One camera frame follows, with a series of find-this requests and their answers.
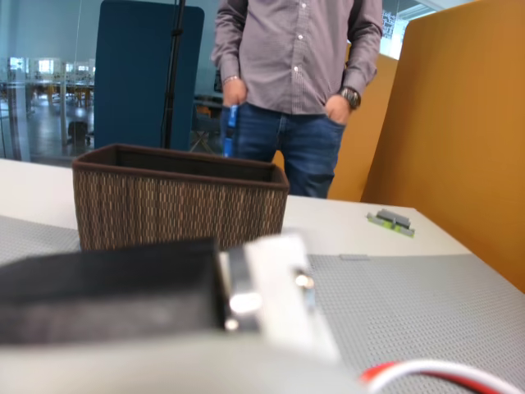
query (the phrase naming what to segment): long-sleeve button-up shirt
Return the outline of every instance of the long-sleeve button-up shirt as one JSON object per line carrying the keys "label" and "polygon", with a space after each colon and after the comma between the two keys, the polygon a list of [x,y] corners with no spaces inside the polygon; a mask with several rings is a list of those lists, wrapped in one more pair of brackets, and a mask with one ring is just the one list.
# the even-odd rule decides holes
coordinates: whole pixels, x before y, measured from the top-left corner
{"label": "long-sleeve button-up shirt", "polygon": [[382,0],[221,0],[212,60],[222,80],[245,82],[249,103],[320,114],[341,86],[363,93],[381,30]]}

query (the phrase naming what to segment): glass wall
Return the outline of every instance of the glass wall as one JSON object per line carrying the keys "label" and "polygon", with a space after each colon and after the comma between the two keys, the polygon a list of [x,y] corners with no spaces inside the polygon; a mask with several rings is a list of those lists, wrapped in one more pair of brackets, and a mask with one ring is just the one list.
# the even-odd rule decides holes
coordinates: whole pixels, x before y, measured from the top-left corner
{"label": "glass wall", "polygon": [[409,22],[433,12],[436,10],[415,0],[383,0],[381,53],[399,59]]}
{"label": "glass wall", "polygon": [[93,147],[102,0],[0,0],[0,132],[7,158],[68,165]]}

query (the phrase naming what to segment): green lego piece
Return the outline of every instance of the green lego piece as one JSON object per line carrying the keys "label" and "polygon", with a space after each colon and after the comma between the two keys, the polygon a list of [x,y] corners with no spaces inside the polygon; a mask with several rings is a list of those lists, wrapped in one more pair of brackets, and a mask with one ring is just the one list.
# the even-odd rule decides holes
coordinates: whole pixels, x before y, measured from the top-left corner
{"label": "green lego piece", "polygon": [[393,222],[388,222],[387,220],[380,219],[372,215],[371,213],[367,215],[367,219],[370,223],[377,224],[378,226],[398,232],[399,234],[403,234],[404,236],[409,236],[410,238],[413,238],[416,232],[415,230],[402,227],[399,224],[394,224]]}

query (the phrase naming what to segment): white plastic part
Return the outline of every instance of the white plastic part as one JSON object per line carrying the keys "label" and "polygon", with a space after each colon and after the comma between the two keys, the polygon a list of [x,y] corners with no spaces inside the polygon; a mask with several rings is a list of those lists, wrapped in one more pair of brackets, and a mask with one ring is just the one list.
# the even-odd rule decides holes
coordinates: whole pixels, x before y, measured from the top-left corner
{"label": "white plastic part", "polygon": [[347,369],[256,336],[0,349],[2,394],[364,394]]}
{"label": "white plastic part", "polygon": [[339,362],[339,350],[326,320],[319,309],[308,309],[304,289],[296,283],[298,270],[309,270],[301,238],[262,238],[247,244],[244,252],[253,286],[262,299],[258,321],[263,337],[275,346]]}

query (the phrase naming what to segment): man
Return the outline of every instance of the man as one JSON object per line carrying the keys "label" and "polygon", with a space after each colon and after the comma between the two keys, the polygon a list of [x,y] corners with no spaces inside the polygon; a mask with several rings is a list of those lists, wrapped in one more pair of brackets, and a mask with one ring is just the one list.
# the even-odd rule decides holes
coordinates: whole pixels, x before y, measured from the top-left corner
{"label": "man", "polygon": [[[375,76],[382,0],[221,0],[212,60],[234,155],[285,158],[292,195],[326,198],[350,113]],[[345,70],[347,39],[352,43]]]}

